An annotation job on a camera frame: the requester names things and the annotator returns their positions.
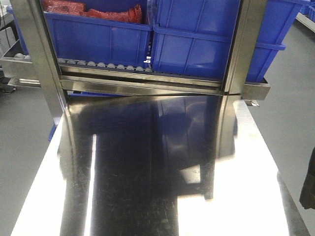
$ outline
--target reflective metal surface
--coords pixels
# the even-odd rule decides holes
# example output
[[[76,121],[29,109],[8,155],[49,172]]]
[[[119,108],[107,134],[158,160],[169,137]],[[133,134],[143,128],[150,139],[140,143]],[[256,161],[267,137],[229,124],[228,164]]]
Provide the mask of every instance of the reflective metal surface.
[[[129,82],[129,81],[121,81],[121,80],[105,80],[105,79],[97,79],[97,78],[87,78],[87,77],[78,77],[78,76],[67,76],[62,75],[61,84],[64,89],[65,85],[72,84],[73,86],[77,86],[77,84],[86,84],[84,89],[95,89],[96,86],[101,86],[99,90],[103,90],[102,86],[116,86],[118,91],[123,88],[133,88],[135,95],[142,95],[142,93],[136,93],[136,89],[146,89],[146,90],[162,90],[162,92],[158,92],[158,94],[174,94],[174,93],[201,93],[201,94],[216,94],[222,95],[222,92],[219,88],[210,89],[209,87],[203,86],[194,86],[194,85],[182,85],[182,84],[173,84],[166,82]]]
[[[28,79],[10,79],[8,85],[11,86],[20,86],[20,87],[32,87],[32,88],[40,88],[39,80],[28,80]]]
[[[268,0],[242,0],[225,79],[224,92],[241,94]]]
[[[127,71],[127,70],[117,70],[111,68],[100,68],[100,67],[90,67],[83,65],[69,65],[65,63],[60,63],[62,73],[65,75],[98,75],[106,77],[120,77],[121,79],[137,79],[143,81],[156,81],[156,82],[168,82],[168,83],[179,83],[183,85],[200,85],[208,87],[221,87],[220,81],[215,81],[214,79],[185,76],[185,75],[175,75],[166,73],[156,73],[156,72],[140,72],[140,71]]]
[[[61,71],[41,3],[39,0],[11,0],[10,2],[53,121],[58,124],[66,106],[66,97],[59,81]]]
[[[37,80],[33,63],[30,60],[14,57],[14,55],[21,51],[20,42],[17,41],[0,59],[4,75],[8,78]]]
[[[242,97],[248,100],[264,100],[270,90],[270,84],[265,83],[253,83],[245,82]]]
[[[278,175],[238,96],[74,97],[12,236],[307,236]]]

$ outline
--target stainless steel table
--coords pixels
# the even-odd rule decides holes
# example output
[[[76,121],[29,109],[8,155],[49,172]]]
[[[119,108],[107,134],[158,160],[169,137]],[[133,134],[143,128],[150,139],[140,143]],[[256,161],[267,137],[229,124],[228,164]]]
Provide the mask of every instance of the stainless steel table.
[[[308,236],[239,96],[74,97],[12,236]]]

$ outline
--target blue plastic bin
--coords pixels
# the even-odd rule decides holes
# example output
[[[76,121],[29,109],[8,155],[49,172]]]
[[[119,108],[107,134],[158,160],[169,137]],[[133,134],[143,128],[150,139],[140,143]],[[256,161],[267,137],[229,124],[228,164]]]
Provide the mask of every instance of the blue plastic bin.
[[[232,36],[239,0],[159,0],[157,23],[168,29]]]
[[[269,0],[258,42],[281,44],[295,17],[310,0]]]
[[[313,22],[315,22],[315,7],[310,6],[310,14],[309,19]]]
[[[310,6],[314,6],[315,5],[315,0],[311,0],[309,5],[303,5],[300,9],[300,12],[304,15],[308,15],[310,12]]]
[[[154,25],[151,63],[154,71],[222,80],[231,39]],[[247,81],[260,82],[284,45],[257,43]]]
[[[269,0],[259,42],[281,44],[302,5],[309,0]],[[160,27],[232,36],[239,0],[159,0]]]
[[[79,0],[87,9],[126,11],[140,2],[146,14],[146,0]],[[145,66],[151,40],[150,25],[109,21],[83,16],[45,12],[57,57],[85,61]],[[19,26],[21,46],[28,54]]]
[[[284,44],[257,43],[246,81],[261,82],[278,51],[284,49]]]

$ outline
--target red bag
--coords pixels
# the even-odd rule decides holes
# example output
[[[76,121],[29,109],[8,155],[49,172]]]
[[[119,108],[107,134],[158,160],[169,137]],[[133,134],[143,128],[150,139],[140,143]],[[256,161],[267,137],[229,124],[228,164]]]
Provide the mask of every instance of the red bag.
[[[44,10],[48,12],[56,12],[77,16],[80,16],[80,12],[86,10],[85,3],[75,1],[44,0],[43,6]]]
[[[123,21],[139,24],[142,21],[142,11],[139,4],[124,12],[101,12],[95,9],[90,9],[88,12],[80,12],[80,15],[94,18],[102,18],[105,20]]]

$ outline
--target metal frame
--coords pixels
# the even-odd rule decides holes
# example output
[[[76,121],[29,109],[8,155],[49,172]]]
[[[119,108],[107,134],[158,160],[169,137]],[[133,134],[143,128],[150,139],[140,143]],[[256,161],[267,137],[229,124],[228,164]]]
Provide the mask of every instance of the metal frame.
[[[35,74],[40,81],[54,123],[58,124],[66,107],[60,84],[61,71],[39,0],[12,0],[12,7],[28,46]]]
[[[311,21],[302,13],[297,14],[296,19],[315,33],[315,22]]]
[[[223,90],[241,94],[254,54],[268,0],[243,0],[229,57]]]
[[[269,85],[245,84],[251,64],[267,0],[241,0],[236,30],[223,83],[205,81],[198,77],[174,76],[158,73],[126,72],[110,69],[95,69],[88,66],[58,64],[51,37],[47,29],[40,0],[11,0],[21,32],[28,46],[32,62],[4,59],[15,63],[17,70],[8,73],[10,84],[43,88],[55,124],[66,106],[64,90],[108,92],[121,95],[171,95],[171,94],[243,94],[258,92],[264,98]],[[21,74],[27,70],[26,78]]]

